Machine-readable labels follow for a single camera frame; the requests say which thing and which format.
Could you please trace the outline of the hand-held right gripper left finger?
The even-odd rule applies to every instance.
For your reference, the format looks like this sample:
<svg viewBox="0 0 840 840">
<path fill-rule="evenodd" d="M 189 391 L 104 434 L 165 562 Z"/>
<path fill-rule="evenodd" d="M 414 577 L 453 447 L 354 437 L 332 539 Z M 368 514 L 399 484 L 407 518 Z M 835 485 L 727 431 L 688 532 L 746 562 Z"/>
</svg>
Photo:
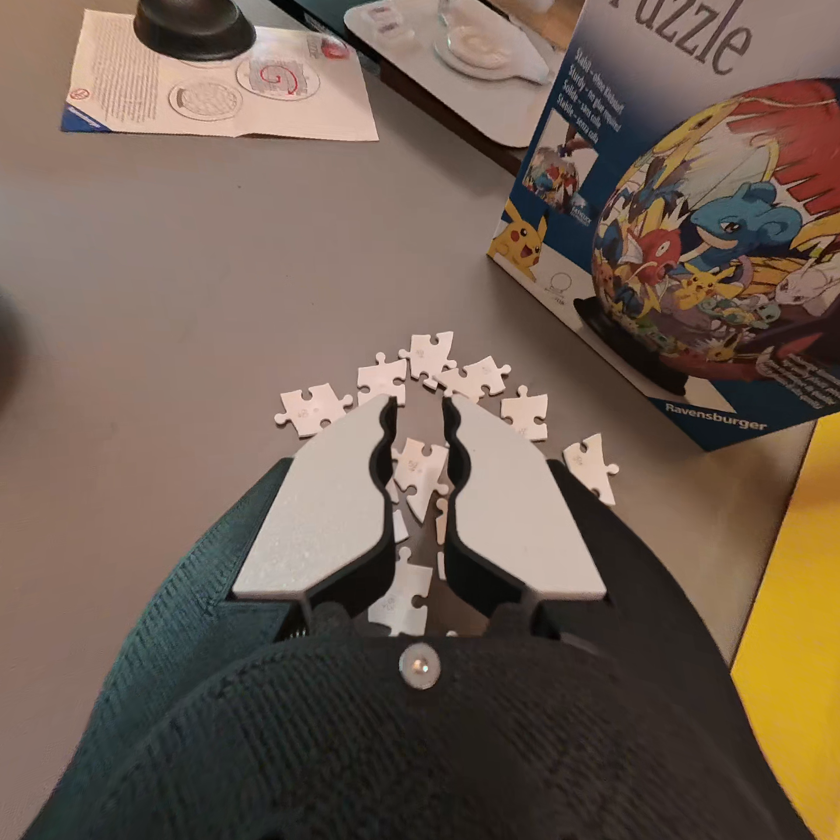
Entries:
<svg viewBox="0 0 840 840">
<path fill-rule="evenodd" d="M 335 603 L 355 618 L 383 597 L 396 566 L 386 485 L 397 414 L 395 396 L 377 395 L 299 449 L 245 556 L 234 600 L 304 610 Z"/>
</svg>

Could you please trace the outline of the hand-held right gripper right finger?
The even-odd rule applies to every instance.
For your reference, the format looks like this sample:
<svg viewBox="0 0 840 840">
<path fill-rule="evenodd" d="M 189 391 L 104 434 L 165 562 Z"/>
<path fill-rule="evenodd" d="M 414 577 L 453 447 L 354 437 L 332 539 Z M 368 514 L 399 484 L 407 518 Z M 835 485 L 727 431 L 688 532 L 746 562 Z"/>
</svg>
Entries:
<svg viewBox="0 0 840 840">
<path fill-rule="evenodd" d="M 606 585 L 546 458 L 463 395 L 442 408 L 453 593 L 486 618 L 505 604 L 603 600 Z"/>
</svg>

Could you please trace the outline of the pile of white puzzle pieces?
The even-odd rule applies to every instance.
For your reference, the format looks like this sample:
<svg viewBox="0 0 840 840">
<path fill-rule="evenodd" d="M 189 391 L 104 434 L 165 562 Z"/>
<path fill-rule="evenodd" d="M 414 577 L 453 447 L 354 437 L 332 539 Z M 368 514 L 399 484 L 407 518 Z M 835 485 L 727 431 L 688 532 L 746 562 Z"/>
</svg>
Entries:
<svg viewBox="0 0 840 840">
<path fill-rule="evenodd" d="M 430 392 L 442 387 L 447 396 L 457 392 L 481 399 L 503 393 L 506 389 L 503 379 L 509 375 L 510 366 L 498 365 L 487 356 L 466 365 L 460 374 L 455 368 L 455 361 L 448 357 L 453 338 L 452 332 L 439 333 L 435 342 L 429 335 L 414 335 L 411 349 L 400 350 L 399 358 L 391 362 L 387 361 L 383 352 L 377 353 L 374 365 L 358 369 L 358 405 L 362 406 L 377 396 L 387 396 L 395 398 L 398 407 L 404 407 L 407 376 L 422 380 Z M 354 406 L 351 395 L 337 396 L 329 383 L 313 385 L 305 392 L 284 392 L 280 399 L 284 409 L 275 415 L 275 423 L 279 427 L 292 424 L 300 439 L 310 438 L 327 425 L 335 424 Z M 548 406 L 546 394 L 531 395 L 526 385 L 520 385 L 515 396 L 501 400 L 500 417 L 514 432 L 538 443 L 548 437 L 545 424 Z M 564 455 L 570 457 L 567 465 L 572 467 L 576 477 L 584 478 L 588 490 L 593 490 L 597 497 L 613 505 L 615 500 L 608 478 L 617 474 L 619 468 L 617 465 L 595 466 L 595 461 L 602 457 L 601 436 L 588 437 L 582 444 L 567 448 Z M 386 491 L 394 506 L 400 502 L 400 493 L 406 500 L 406 493 L 399 490 L 394 478 L 386 483 Z M 444 581 L 448 500 L 436 496 L 437 572 L 439 579 Z M 389 591 L 367 609 L 366 618 L 369 623 L 388 627 L 392 637 L 423 634 L 427 606 L 416 606 L 413 601 L 417 597 L 428 596 L 433 571 L 426 566 L 411 564 L 409 549 L 399 549 L 398 554 L 394 582 Z"/>
</svg>

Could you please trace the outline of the curved jigsaw piece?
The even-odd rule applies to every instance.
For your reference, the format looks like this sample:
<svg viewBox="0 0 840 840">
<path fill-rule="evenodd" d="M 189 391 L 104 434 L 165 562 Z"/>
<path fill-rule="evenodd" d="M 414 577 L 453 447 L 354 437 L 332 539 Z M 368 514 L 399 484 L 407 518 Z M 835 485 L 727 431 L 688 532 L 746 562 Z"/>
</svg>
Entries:
<svg viewBox="0 0 840 840">
<path fill-rule="evenodd" d="M 431 444 L 429 454 L 425 454 L 425 447 L 423 441 L 408 437 L 401 450 L 392 448 L 395 484 L 406 493 L 407 506 L 420 524 L 425 521 L 432 496 L 446 498 L 449 493 L 442 481 L 448 447 Z"/>
</svg>

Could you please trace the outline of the blue puzzle box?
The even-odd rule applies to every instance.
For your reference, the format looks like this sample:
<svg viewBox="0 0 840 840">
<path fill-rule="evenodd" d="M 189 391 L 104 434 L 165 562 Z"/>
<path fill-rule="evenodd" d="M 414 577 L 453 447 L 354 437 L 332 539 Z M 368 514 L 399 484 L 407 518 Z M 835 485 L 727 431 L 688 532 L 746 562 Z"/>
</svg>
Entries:
<svg viewBox="0 0 840 840">
<path fill-rule="evenodd" d="M 487 255 L 707 452 L 838 413 L 839 2 L 590 1 Z"/>
</svg>

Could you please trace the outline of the black round ball stand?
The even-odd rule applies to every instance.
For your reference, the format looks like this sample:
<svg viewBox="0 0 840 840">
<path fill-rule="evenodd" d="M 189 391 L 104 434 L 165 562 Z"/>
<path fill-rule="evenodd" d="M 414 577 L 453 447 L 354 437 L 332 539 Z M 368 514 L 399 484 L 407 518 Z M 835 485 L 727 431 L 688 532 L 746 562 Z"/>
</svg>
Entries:
<svg viewBox="0 0 840 840">
<path fill-rule="evenodd" d="M 230 60 L 256 42 L 233 1 L 139 1 L 133 31 L 148 49 L 178 60 Z"/>
</svg>

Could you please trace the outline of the yellow plastic bin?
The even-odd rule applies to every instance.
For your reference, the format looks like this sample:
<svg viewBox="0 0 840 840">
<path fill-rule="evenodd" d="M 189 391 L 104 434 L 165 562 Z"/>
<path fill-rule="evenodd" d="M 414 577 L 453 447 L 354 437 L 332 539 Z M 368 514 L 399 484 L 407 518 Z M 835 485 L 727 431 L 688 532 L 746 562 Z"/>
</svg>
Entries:
<svg viewBox="0 0 840 840">
<path fill-rule="evenodd" d="M 817 422 L 732 676 L 777 780 L 839 838 L 839 419 Z"/>
</svg>

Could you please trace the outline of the clear plastic disc stand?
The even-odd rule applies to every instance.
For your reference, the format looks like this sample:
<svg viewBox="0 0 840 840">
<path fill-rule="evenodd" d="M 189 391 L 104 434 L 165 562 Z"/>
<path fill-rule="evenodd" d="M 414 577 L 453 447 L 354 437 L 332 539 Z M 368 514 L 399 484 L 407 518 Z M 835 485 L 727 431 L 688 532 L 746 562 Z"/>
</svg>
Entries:
<svg viewBox="0 0 840 840">
<path fill-rule="evenodd" d="M 518 78 L 546 85 L 552 71 L 530 37 L 482 2 L 437 2 L 438 56 L 451 69 L 481 81 Z"/>
</svg>

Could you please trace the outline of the white instruction leaflet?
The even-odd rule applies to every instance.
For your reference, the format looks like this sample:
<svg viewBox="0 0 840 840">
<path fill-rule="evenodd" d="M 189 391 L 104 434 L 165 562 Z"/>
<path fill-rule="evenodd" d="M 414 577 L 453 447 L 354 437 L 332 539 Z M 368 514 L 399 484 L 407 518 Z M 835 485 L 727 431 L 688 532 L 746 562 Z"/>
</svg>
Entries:
<svg viewBox="0 0 840 840">
<path fill-rule="evenodd" d="M 317 31 L 256 27 L 232 59 L 182 60 L 142 45 L 133 17 L 85 10 L 64 133 L 375 142 L 359 57 Z"/>
</svg>

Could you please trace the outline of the small clear plastic part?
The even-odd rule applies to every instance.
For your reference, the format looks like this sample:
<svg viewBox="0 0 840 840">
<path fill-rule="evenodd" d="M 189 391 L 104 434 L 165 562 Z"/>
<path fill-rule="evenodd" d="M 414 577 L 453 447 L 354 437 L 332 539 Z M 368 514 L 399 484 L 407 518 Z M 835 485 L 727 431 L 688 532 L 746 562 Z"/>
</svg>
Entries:
<svg viewBox="0 0 840 840">
<path fill-rule="evenodd" d="M 379 39 L 395 41 L 414 37 L 413 29 L 393 2 L 375 3 L 367 8 L 366 14 Z"/>
</svg>

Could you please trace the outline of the black flat board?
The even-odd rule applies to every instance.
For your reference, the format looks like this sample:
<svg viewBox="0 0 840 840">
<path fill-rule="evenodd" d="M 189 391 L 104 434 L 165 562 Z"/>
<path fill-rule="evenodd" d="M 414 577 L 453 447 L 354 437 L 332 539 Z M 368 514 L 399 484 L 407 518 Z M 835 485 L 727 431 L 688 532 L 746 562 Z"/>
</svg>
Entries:
<svg viewBox="0 0 840 840">
<path fill-rule="evenodd" d="M 360 53 L 363 67 L 380 78 L 387 87 L 423 110 L 436 122 L 455 133 L 505 171 L 512 175 L 519 172 L 525 154 L 524 150 L 509 148 L 487 138 L 486 135 L 461 118 L 455 111 L 437 100 L 430 92 L 397 69 L 393 63 L 383 58 L 375 48 L 366 45 L 358 36 L 353 35 L 346 28 L 343 15 L 356 2 L 273 1 L 272 3 L 309 29 L 335 35 L 346 41 Z"/>
</svg>

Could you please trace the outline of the white rounded base plate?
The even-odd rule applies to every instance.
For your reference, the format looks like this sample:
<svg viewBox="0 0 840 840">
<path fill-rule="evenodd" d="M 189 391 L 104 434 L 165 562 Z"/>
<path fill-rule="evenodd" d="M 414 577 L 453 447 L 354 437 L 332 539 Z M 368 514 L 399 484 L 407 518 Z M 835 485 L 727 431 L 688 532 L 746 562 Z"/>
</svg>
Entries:
<svg viewBox="0 0 840 840">
<path fill-rule="evenodd" d="M 439 29 L 438 2 L 393 2 L 414 31 L 413 38 L 395 41 L 377 38 L 366 14 L 369 6 L 380 3 L 383 2 L 350 7 L 343 15 L 346 28 L 490 140 L 513 149 L 529 145 L 560 70 L 564 57 L 561 49 L 523 24 L 513 23 L 530 37 L 546 59 L 552 71 L 551 80 L 542 86 L 518 78 L 478 80 L 451 69 L 438 56 L 434 48 Z"/>
</svg>

